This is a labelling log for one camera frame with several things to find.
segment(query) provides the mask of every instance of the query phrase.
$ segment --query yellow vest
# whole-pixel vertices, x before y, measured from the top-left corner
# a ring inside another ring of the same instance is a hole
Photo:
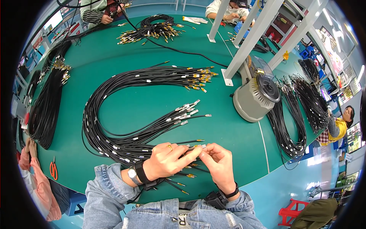
[[[330,134],[328,135],[329,142],[328,143],[320,143],[321,145],[328,145],[329,143],[333,143],[338,141],[339,139],[343,138],[347,132],[347,124],[346,122],[341,119],[337,118],[335,120],[336,126],[339,128],[339,135],[337,137],[332,137]]]

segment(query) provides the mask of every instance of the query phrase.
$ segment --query teal table surface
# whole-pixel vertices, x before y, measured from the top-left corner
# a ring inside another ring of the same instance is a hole
[[[131,18],[130,20],[137,23],[143,18]],[[175,22],[184,23],[181,16],[176,16]],[[215,36],[216,43],[211,43],[206,35],[212,26],[210,22],[200,25],[192,24],[192,26],[196,30],[185,26],[184,30],[187,32],[179,37],[174,37],[174,41],[170,40],[169,43],[163,39],[155,41],[186,52],[202,53],[212,60],[229,65],[237,49],[232,43],[224,42],[224,40],[227,40],[227,32],[232,32],[234,28],[220,26],[219,33]],[[48,150],[38,146],[38,158],[46,176],[51,177],[49,164],[55,156],[59,176],[57,182],[77,192],[85,193],[87,182],[95,178],[94,167],[114,163],[109,158],[92,155],[83,145],[82,116],[88,98],[101,83],[115,74],[150,67],[167,60],[170,62],[166,65],[200,68],[214,66],[212,71],[219,75],[206,85],[207,93],[167,85],[130,87],[115,92],[102,103],[99,111],[99,120],[108,131],[112,133],[131,132],[183,104],[200,99],[201,101],[196,106],[199,110],[198,114],[212,114],[212,117],[190,119],[187,125],[162,134],[151,144],[193,139],[205,139],[204,143],[218,143],[233,154],[234,176],[239,186],[253,182],[282,165],[268,118],[265,116],[260,122],[249,123],[234,108],[230,94],[241,86],[241,78],[238,75],[232,79],[234,86],[225,86],[221,74],[221,68],[224,67],[201,56],[160,48],[151,42],[147,42],[145,45],[141,45],[143,41],[117,45],[119,40],[116,38],[122,32],[131,29],[131,25],[125,25],[92,33],[83,37],[79,45],[73,44],[67,51],[65,63],[73,68],[70,71],[71,77],[62,91],[53,142]],[[270,52],[263,54],[252,51],[251,55],[261,57],[267,62],[273,57]],[[294,61],[296,61],[296,56],[290,53],[287,64],[281,63],[273,71],[274,74],[282,77],[296,73]],[[42,63],[38,64],[35,69],[40,68],[42,68]],[[34,98],[39,95],[43,83],[37,87]],[[288,132],[293,138],[296,138],[297,130],[287,109],[284,110],[284,116]],[[305,125],[309,145],[316,135],[312,133],[307,121]],[[188,201],[203,198],[212,190],[217,190],[209,173],[195,169],[184,169],[184,172],[194,173],[197,177],[188,178],[175,175],[172,178],[174,181],[185,184],[183,190],[190,195],[163,183],[158,186],[158,190],[144,192],[138,202],[147,203],[171,198]]]

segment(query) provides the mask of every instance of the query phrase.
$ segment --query gray machine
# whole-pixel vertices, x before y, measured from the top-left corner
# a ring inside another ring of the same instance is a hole
[[[249,122],[258,122],[280,101],[273,73],[261,58],[248,56],[239,68],[242,83],[233,96],[235,109]]]

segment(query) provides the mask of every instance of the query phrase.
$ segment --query watch face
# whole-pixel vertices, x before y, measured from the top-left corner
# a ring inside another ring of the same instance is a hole
[[[127,174],[129,178],[134,178],[136,176],[136,171],[134,169],[129,169]]]

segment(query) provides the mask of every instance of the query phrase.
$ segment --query black cap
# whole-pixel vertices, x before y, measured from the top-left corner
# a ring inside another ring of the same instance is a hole
[[[248,0],[230,0],[230,1],[238,4],[239,8],[249,9]]]

